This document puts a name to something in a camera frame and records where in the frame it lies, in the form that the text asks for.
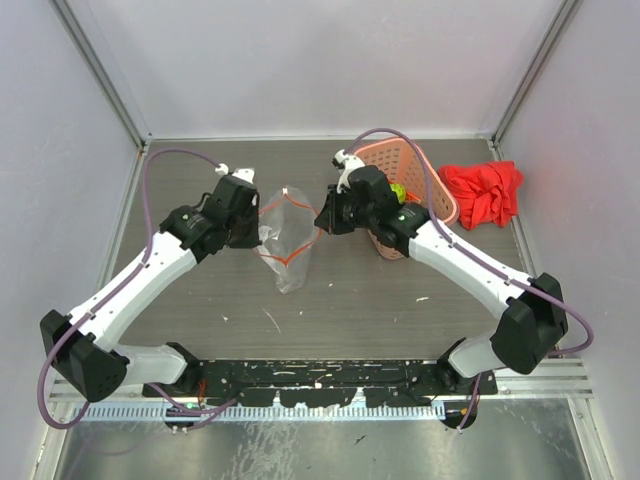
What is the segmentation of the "toy watermelon slice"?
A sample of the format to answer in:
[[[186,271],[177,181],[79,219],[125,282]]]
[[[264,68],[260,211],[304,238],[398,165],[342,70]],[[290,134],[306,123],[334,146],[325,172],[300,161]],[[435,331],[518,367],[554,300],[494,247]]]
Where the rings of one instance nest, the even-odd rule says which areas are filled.
[[[406,192],[405,200],[408,203],[416,203],[416,204],[420,204],[421,203],[421,199],[418,196],[416,196],[413,193],[411,193],[411,192]]]

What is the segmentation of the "pink plastic basket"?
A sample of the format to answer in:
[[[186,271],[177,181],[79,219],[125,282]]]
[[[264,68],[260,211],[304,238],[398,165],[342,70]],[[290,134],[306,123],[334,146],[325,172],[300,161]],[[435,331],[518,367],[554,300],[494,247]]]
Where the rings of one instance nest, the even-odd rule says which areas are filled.
[[[379,226],[375,230],[364,230],[383,258],[424,261],[430,251],[457,246],[448,228],[457,219],[457,202],[415,142],[397,134],[345,150],[365,163],[364,168],[349,175],[349,183],[350,188],[370,183],[374,189]],[[406,192],[418,196],[421,203],[400,204],[390,188],[391,183],[403,185]]]

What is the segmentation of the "clear orange zip top bag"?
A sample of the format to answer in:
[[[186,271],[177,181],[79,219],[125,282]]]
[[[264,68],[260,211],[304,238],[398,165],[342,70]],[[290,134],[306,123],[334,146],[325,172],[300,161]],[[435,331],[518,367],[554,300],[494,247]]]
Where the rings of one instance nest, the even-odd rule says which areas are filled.
[[[318,211],[298,188],[285,186],[259,210],[256,254],[273,271],[282,294],[304,286],[311,250],[321,237],[315,226]]]

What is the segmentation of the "red crumpled cloth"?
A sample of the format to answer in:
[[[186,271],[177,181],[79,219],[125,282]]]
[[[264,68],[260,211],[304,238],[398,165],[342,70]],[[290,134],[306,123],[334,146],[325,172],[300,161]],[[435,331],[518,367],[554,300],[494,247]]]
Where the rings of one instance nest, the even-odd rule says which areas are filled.
[[[466,230],[485,223],[504,228],[518,214],[517,193],[524,175],[511,161],[445,165],[438,175],[457,201],[459,222]]]

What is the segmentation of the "green toy custard apple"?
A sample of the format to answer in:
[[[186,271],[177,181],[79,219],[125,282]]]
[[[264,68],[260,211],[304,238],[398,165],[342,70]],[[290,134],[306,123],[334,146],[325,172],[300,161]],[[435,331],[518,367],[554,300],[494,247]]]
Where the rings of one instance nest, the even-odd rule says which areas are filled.
[[[390,188],[392,192],[396,195],[398,202],[400,204],[404,204],[407,198],[407,192],[405,187],[398,183],[391,183]]]

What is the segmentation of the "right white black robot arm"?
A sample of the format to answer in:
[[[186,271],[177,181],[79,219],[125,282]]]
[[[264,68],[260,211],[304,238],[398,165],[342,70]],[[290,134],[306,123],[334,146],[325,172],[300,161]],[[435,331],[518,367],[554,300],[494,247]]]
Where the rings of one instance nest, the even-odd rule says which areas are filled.
[[[384,247],[434,268],[496,319],[494,329],[462,338],[436,363],[442,388],[459,394],[474,377],[510,369],[531,373],[568,331],[562,290],[549,274],[531,278],[455,235],[417,203],[400,203],[386,176],[360,161],[339,167],[316,227],[333,235],[368,230]]]

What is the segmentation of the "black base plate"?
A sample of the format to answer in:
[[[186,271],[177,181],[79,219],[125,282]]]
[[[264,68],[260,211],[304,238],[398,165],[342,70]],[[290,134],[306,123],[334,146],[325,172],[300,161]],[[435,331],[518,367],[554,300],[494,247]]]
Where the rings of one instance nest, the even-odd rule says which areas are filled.
[[[143,386],[145,397],[198,397],[209,405],[237,400],[246,407],[345,407],[358,395],[365,406],[428,406],[446,396],[498,393],[493,372],[472,379],[448,377],[426,360],[215,360],[187,368],[173,384]]]

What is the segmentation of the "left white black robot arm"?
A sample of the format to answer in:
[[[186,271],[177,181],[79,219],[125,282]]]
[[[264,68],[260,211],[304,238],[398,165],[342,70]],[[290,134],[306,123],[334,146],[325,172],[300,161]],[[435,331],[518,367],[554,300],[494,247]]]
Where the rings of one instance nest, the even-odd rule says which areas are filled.
[[[54,369],[87,401],[119,387],[157,383],[178,396],[199,387],[203,362],[184,347],[126,346],[119,340],[143,310],[172,282],[224,247],[253,249],[259,243],[259,193],[251,169],[223,176],[201,208],[173,210],[152,237],[150,249],[127,265],[94,297],[63,315],[40,322]]]

